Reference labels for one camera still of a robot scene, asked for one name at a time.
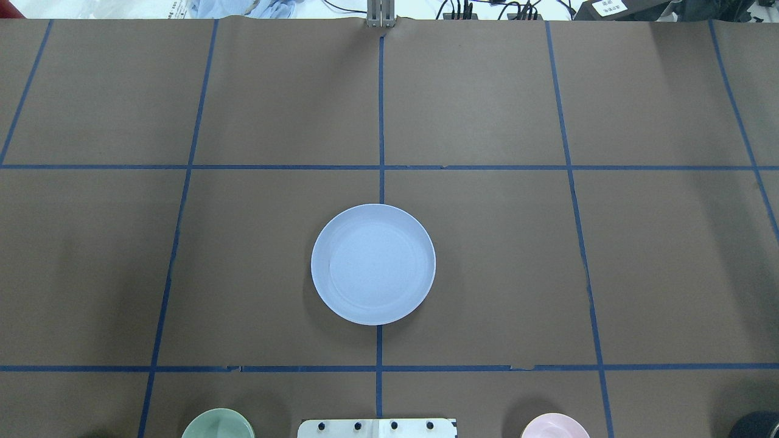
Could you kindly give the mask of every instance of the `blue cloth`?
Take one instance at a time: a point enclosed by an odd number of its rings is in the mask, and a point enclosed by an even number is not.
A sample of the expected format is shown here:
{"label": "blue cloth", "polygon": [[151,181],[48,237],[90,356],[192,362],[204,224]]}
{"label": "blue cloth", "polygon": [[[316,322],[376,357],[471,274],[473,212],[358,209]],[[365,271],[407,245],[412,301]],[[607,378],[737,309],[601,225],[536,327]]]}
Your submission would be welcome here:
{"label": "blue cloth", "polygon": [[190,15],[194,18],[222,18],[250,16],[252,18],[289,18],[294,12],[295,0],[192,0]]}

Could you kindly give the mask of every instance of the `white label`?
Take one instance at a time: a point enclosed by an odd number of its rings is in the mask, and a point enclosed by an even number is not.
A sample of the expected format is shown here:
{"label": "white label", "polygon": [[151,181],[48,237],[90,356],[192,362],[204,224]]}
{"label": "white label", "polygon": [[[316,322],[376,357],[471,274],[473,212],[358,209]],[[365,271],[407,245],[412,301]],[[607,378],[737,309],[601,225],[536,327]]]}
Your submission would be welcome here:
{"label": "white label", "polygon": [[592,7],[601,16],[610,16],[616,13],[628,10],[622,0],[603,0],[602,2],[593,2]]}

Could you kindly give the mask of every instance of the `dark cylindrical object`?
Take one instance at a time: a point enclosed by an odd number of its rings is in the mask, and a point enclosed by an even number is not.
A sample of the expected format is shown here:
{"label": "dark cylindrical object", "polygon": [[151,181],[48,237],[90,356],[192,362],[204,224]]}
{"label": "dark cylindrical object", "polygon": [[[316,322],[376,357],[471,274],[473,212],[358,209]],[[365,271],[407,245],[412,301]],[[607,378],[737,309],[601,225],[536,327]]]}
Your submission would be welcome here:
{"label": "dark cylindrical object", "polygon": [[735,423],[728,438],[779,438],[779,412],[745,415]]}

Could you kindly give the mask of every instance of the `mounting plate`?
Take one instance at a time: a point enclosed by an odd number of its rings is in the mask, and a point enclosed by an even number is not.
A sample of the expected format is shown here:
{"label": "mounting plate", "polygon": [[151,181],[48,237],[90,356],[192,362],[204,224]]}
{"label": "mounting plate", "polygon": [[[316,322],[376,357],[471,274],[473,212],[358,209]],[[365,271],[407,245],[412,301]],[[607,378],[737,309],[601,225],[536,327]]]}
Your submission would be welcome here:
{"label": "mounting plate", "polygon": [[298,427],[298,438],[457,438],[457,420],[306,420]]}

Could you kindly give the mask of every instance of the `plate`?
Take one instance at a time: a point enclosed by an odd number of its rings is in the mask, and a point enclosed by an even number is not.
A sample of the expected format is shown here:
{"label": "plate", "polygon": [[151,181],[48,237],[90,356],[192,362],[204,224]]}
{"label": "plate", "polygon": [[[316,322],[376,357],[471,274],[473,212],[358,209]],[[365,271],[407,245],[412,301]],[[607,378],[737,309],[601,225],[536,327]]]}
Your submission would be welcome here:
{"label": "plate", "polygon": [[227,408],[216,408],[195,417],[182,438],[254,438],[254,430],[243,415]]}
{"label": "plate", "polygon": [[590,438],[575,419],[563,414],[543,414],[531,421],[522,438]]}
{"label": "plate", "polygon": [[352,207],[319,233],[311,275],[322,300],[353,323],[397,321],[425,300],[435,250],[413,216],[385,204]]}

